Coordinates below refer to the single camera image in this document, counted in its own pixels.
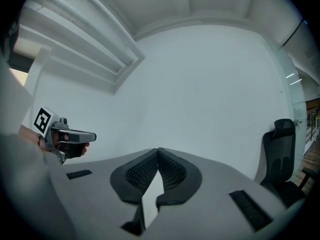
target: white wall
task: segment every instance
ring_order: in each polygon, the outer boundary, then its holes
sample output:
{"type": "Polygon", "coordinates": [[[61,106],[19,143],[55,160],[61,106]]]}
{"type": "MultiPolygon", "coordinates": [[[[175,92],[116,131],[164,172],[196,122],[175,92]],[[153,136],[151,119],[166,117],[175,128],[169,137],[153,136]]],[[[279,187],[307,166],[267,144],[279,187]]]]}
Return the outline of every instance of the white wall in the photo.
{"type": "Polygon", "coordinates": [[[290,0],[252,0],[249,19],[262,33],[283,45],[302,16],[290,0]]]}
{"type": "Polygon", "coordinates": [[[146,59],[115,96],[68,64],[45,65],[35,107],[47,106],[71,128],[97,134],[84,157],[67,163],[166,147],[226,163],[253,179],[262,136],[289,117],[291,102],[261,36],[191,26],[138,45],[146,59]]]}
{"type": "Polygon", "coordinates": [[[306,102],[319,99],[319,85],[317,83],[308,77],[302,77],[301,84],[306,102]]]}

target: mesh backrest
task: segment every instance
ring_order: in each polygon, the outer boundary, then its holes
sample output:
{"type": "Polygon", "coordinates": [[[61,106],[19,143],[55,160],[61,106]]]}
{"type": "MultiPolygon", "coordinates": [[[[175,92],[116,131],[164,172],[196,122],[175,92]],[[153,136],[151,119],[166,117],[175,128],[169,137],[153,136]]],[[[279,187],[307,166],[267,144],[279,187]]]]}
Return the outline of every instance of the mesh backrest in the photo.
{"type": "Polygon", "coordinates": [[[154,153],[143,162],[129,169],[125,174],[125,179],[143,194],[147,191],[158,171],[158,157],[154,153]]]}
{"type": "Polygon", "coordinates": [[[173,190],[185,180],[186,169],[170,157],[159,153],[158,163],[164,191],[173,190]]]}
{"type": "Polygon", "coordinates": [[[294,171],[296,133],[290,119],[274,123],[276,129],[263,136],[266,175],[261,184],[279,184],[287,181],[294,171]]]}

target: handheld device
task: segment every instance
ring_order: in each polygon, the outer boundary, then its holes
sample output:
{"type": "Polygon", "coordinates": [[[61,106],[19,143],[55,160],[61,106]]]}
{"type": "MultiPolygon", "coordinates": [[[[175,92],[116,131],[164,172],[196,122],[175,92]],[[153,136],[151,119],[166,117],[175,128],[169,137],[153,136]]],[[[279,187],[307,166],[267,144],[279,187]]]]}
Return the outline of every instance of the handheld device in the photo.
{"type": "Polygon", "coordinates": [[[65,117],[59,117],[47,107],[41,107],[33,125],[43,136],[47,149],[57,156],[61,164],[67,159],[81,157],[86,143],[97,139],[93,132],[70,129],[65,117]],[[53,143],[54,133],[58,134],[57,145],[53,143]]]}

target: railing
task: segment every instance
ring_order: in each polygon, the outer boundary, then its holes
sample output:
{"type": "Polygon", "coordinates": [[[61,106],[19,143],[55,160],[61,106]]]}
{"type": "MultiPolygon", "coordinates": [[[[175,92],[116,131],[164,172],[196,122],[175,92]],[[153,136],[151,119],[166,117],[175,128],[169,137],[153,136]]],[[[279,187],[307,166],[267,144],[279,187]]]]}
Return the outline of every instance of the railing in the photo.
{"type": "Polygon", "coordinates": [[[307,111],[306,132],[310,129],[310,132],[306,135],[306,141],[312,140],[312,137],[317,133],[316,117],[320,114],[320,106],[315,107],[307,111]]]}

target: black slot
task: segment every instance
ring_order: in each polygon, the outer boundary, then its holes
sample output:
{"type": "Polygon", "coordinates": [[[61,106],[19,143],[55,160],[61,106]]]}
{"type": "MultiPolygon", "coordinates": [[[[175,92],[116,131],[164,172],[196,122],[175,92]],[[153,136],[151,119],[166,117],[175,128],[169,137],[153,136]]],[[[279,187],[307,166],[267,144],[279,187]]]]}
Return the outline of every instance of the black slot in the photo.
{"type": "Polygon", "coordinates": [[[243,190],[234,191],[229,195],[255,231],[261,230],[272,222],[269,216],[243,190]]]}
{"type": "Polygon", "coordinates": [[[86,169],[86,170],[70,172],[70,173],[67,173],[66,175],[68,176],[69,180],[72,180],[72,179],[80,178],[89,174],[92,174],[92,171],[86,169]]]}

